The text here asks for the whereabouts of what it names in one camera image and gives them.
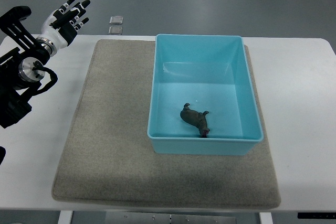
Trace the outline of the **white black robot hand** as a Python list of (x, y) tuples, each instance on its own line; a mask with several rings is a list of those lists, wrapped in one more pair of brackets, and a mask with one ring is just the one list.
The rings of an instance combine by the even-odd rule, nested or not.
[(75, 3), (75, 0), (67, 0), (45, 20), (41, 34), (36, 40), (51, 57), (68, 47), (78, 31), (89, 21), (88, 17), (84, 17), (89, 5), (90, 0), (78, 3)]

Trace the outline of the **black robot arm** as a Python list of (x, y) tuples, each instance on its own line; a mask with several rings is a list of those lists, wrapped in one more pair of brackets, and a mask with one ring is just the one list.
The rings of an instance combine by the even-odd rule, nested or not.
[(28, 101), (48, 91), (58, 80), (45, 67), (55, 52), (47, 41), (34, 38), (21, 24), (31, 14), (28, 6), (16, 6), (1, 16), (1, 31), (19, 46), (1, 56), (1, 127), (18, 123), (31, 110)]

